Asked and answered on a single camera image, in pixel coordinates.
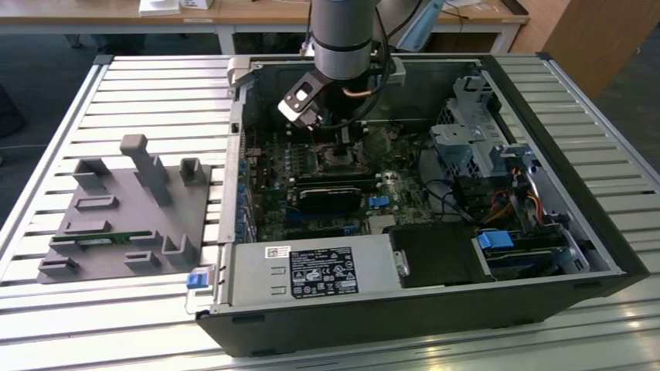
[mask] black cable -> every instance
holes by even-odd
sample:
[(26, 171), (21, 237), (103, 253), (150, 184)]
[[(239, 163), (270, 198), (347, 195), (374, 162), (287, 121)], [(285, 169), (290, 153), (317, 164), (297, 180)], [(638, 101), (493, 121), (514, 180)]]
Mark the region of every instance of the black cable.
[(345, 122), (341, 124), (330, 125), (330, 126), (319, 126), (319, 130), (338, 130), (341, 128), (345, 128), (358, 120), (361, 120), (366, 114), (370, 112), (375, 104), (378, 103), (379, 95), (382, 94), (382, 87), (387, 83), (389, 79), (389, 39), (386, 36), (386, 32), (383, 30), (383, 25), (382, 25), (382, 18), (379, 17), (379, 12), (378, 9), (375, 8), (375, 18), (378, 19), (378, 27), (379, 27), (379, 36), (382, 38), (382, 43), (381, 43), (381, 48), (382, 48), (382, 78), (379, 79), (378, 86), (373, 89), (374, 95), (370, 98), (370, 102), (366, 105), (365, 108), (359, 110), (359, 112), (349, 118)]
[(467, 214), (465, 212), (465, 210), (461, 209), (454, 203), (450, 203), (446, 199), (443, 199), (443, 197), (446, 195), (438, 196), (437, 193), (430, 191), (427, 188), (425, 190), (429, 193), (429, 195), (433, 196), (433, 198), (437, 199), (442, 203), (442, 205), (445, 205), (449, 209), (455, 211), (457, 215), (461, 217), (462, 220), (465, 220), (465, 222), (467, 224), (471, 224), (471, 225), (477, 224), (477, 222), (475, 222), (474, 218), (471, 218), (470, 214)]
[(455, 42), (453, 43), (453, 52), (457, 53), (457, 42), (458, 40), (461, 39), (461, 34), (462, 34), (462, 15), (461, 15), (461, 9), (457, 8), (457, 6), (454, 4), (451, 4), (450, 2), (443, 2), (443, 4), (449, 5), (451, 8), (455, 9), (455, 13), (457, 14), (451, 14), (451, 13), (447, 13), (447, 14), (451, 14), (453, 16), (457, 17), (457, 21), (461, 23), (461, 28), (457, 30), (457, 36), (455, 36)]
[(439, 219), (438, 219), (438, 222), (442, 221), (443, 219), (443, 216), (446, 215), (446, 211), (443, 210), (443, 206), (446, 205), (446, 196), (451, 195), (453, 194), (453, 191), (449, 191), (446, 192), (445, 194), (442, 194), (442, 200), (441, 200), (441, 203), (442, 203), (442, 207), (439, 208)]
[(401, 28), (405, 27), (405, 25), (411, 21), (411, 17), (414, 17), (415, 11), (418, 10), (419, 6), (421, 6), (421, 0), (415, 2), (414, 9), (411, 10), (407, 17), (402, 20), (401, 24), (395, 26), (391, 32), (387, 34), (387, 39), (393, 36), (395, 32), (401, 31)]
[(435, 183), (435, 182), (439, 182), (445, 186), (449, 186), (449, 187), (453, 186), (453, 182), (449, 179), (439, 179), (439, 178), (437, 178), (437, 179), (431, 179), (431, 180), (426, 181), (423, 183), (423, 187), (426, 187), (430, 183)]
[(443, 13), (443, 14), (453, 15), (454, 17), (458, 17), (459, 19), (469, 19), (469, 18), (470, 18), (470, 17), (465, 17), (463, 15), (458, 15), (458, 14), (455, 14), (455, 13), (450, 13), (450, 12), (447, 12), (447, 11), (445, 11), (445, 10), (442, 10), (442, 13)]

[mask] blue latch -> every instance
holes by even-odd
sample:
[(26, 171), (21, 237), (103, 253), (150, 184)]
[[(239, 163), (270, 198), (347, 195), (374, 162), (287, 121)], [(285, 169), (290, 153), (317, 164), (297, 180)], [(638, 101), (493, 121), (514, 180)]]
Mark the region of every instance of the blue latch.
[(369, 197), (369, 207), (371, 209), (377, 209), (386, 205), (389, 205), (389, 196)]
[(509, 249), (513, 247), (511, 237), (505, 230), (486, 230), (475, 237), (481, 249)]
[(185, 287), (190, 290), (194, 288), (207, 287), (207, 273), (190, 273), (185, 281)]

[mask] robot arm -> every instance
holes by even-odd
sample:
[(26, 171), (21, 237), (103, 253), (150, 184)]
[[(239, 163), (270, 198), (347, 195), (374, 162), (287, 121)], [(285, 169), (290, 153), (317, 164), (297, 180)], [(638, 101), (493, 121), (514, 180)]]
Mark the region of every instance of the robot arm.
[[(285, 94), (277, 108), (299, 128), (342, 128), (375, 105), (391, 63), (386, 45), (417, 51), (433, 29), (443, 0), (311, 0), (314, 70)], [(371, 69), (370, 42), (383, 43)], [(379, 75), (369, 88), (370, 77)], [(365, 99), (370, 103), (359, 109)]]

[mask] gray base plate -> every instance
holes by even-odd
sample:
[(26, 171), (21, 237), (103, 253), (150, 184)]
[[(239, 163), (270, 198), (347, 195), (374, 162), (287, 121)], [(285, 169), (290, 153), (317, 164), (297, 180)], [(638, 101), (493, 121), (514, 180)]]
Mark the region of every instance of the gray base plate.
[[(173, 203), (159, 207), (145, 187), (138, 183), (134, 176), (134, 169), (117, 169), (110, 171), (110, 175), (101, 175), (106, 193), (111, 194), (118, 206), (114, 209), (85, 210), (79, 212), (74, 208), (79, 198), (89, 195), (82, 188), (74, 191), (70, 205), (65, 211), (55, 237), (65, 236), (62, 230), (70, 222), (89, 222), (106, 220), (111, 225), (110, 233), (129, 232), (138, 230), (155, 230), (167, 236), (173, 244), (178, 247), (182, 235), (186, 234), (193, 248), (193, 263), (171, 264), (161, 254), (161, 245), (135, 247), (130, 243), (97, 244), (82, 246), (78, 250), (66, 251), (58, 254), (53, 249), (47, 251), (43, 262), (69, 257), (77, 264), (74, 274), (38, 273), (37, 282), (50, 284), (57, 282), (87, 281), (103, 278), (133, 277), (154, 274), (171, 274), (189, 272), (198, 265), (198, 257), (202, 242), (202, 228), (206, 216), (206, 198), (210, 178), (210, 166), (203, 165), (202, 171), (206, 174), (205, 184), (183, 186), (178, 169), (165, 167), (169, 176), (166, 189), (171, 195)], [(151, 252), (157, 259), (157, 267), (146, 267), (130, 270), (123, 264), (125, 253)]]

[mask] barcode sticker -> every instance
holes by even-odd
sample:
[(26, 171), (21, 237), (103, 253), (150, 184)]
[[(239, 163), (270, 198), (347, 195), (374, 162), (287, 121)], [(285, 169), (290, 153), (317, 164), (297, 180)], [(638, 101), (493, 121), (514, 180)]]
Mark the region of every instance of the barcode sticker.
[(275, 257), (289, 257), (290, 246), (267, 246), (266, 259)]

